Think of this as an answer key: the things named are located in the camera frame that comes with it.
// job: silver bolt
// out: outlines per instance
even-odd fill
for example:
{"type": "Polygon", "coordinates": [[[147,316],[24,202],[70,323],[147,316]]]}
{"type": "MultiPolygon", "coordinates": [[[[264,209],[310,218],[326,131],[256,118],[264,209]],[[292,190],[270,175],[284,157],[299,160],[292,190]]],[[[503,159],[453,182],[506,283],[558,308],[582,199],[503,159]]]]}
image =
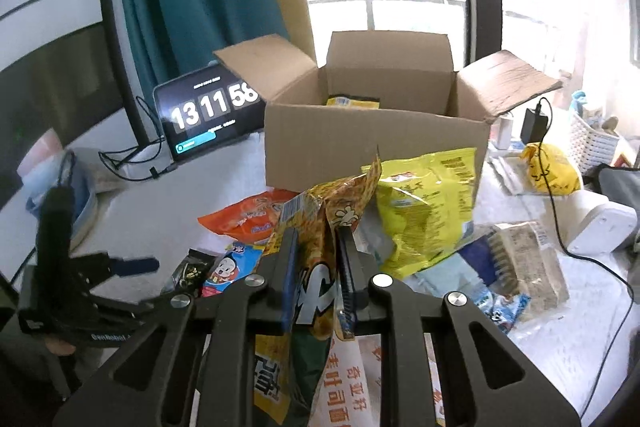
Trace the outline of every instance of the silver bolt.
{"type": "Polygon", "coordinates": [[[466,295],[460,292],[451,292],[447,295],[447,301],[454,306],[464,306],[466,304],[466,295]]]}
{"type": "Polygon", "coordinates": [[[247,286],[262,286],[264,284],[264,277],[257,273],[251,273],[244,278],[244,284],[247,286]]]}
{"type": "Polygon", "coordinates": [[[180,293],[178,295],[174,295],[171,298],[171,306],[174,308],[186,308],[191,302],[191,297],[185,295],[184,293],[180,293]]]}
{"type": "Polygon", "coordinates": [[[375,284],[378,288],[386,288],[387,286],[391,286],[394,280],[390,275],[386,273],[378,273],[373,276],[373,284],[375,284]]]}

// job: open cardboard box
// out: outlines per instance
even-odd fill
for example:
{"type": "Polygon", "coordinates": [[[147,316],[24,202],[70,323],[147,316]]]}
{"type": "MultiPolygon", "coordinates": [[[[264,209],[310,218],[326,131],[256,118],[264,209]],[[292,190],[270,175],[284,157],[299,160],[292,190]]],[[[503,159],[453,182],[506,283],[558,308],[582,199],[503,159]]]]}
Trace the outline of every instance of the open cardboard box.
{"type": "Polygon", "coordinates": [[[500,114],[561,83],[510,52],[456,73],[446,35],[334,32],[326,65],[278,36],[216,55],[253,87],[264,116],[266,182],[302,191],[382,160],[476,148],[476,189],[489,129],[500,114]],[[380,99],[379,109],[325,106],[329,94],[380,99]]]}

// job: white basket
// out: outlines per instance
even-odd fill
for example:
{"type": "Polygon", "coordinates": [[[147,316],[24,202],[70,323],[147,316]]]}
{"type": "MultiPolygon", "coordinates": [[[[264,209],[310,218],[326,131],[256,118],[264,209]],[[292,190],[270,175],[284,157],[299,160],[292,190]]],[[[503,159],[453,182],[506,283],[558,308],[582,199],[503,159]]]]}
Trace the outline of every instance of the white basket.
{"type": "Polygon", "coordinates": [[[620,136],[592,129],[578,114],[569,111],[569,158],[582,174],[601,163],[610,165],[616,153],[620,136]]]}

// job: yellow snack bag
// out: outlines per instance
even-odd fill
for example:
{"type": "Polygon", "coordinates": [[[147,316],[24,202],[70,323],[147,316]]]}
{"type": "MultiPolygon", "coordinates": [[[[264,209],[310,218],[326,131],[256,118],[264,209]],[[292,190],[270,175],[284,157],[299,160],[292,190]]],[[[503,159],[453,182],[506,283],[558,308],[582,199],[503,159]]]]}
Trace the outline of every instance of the yellow snack bag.
{"type": "Polygon", "coordinates": [[[381,171],[380,159],[376,158],[365,174],[316,185],[287,201],[264,248],[263,256],[280,251],[284,230],[298,230],[298,287],[292,331],[283,337],[257,335],[255,339],[254,403],[279,425],[306,425],[308,421],[334,333],[332,231],[340,225],[355,229],[381,171]]]}
{"type": "Polygon", "coordinates": [[[341,105],[343,107],[360,107],[363,109],[379,109],[380,100],[364,96],[349,96],[346,94],[332,94],[325,105],[341,105]]]}
{"type": "MultiPolygon", "coordinates": [[[[529,143],[520,154],[520,158],[529,162],[529,176],[538,192],[548,193],[545,179],[540,170],[538,159],[538,143],[529,143]]],[[[571,194],[580,190],[578,172],[562,150],[549,143],[542,144],[542,165],[545,168],[546,180],[555,196],[571,194]]]]}
{"type": "Polygon", "coordinates": [[[455,251],[472,220],[475,153],[467,148],[382,163],[376,201],[396,244],[383,271],[404,279],[455,251]]]}

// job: orange snack package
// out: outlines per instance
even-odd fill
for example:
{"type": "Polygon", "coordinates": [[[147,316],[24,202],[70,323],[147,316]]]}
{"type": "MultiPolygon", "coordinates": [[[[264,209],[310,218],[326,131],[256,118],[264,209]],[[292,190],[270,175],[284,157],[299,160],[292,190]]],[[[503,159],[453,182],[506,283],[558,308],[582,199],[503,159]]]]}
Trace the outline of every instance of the orange snack package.
{"type": "Polygon", "coordinates": [[[259,245],[271,235],[282,205],[297,195],[297,192],[274,188],[199,217],[198,222],[211,232],[228,235],[247,245],[259,245]]]}

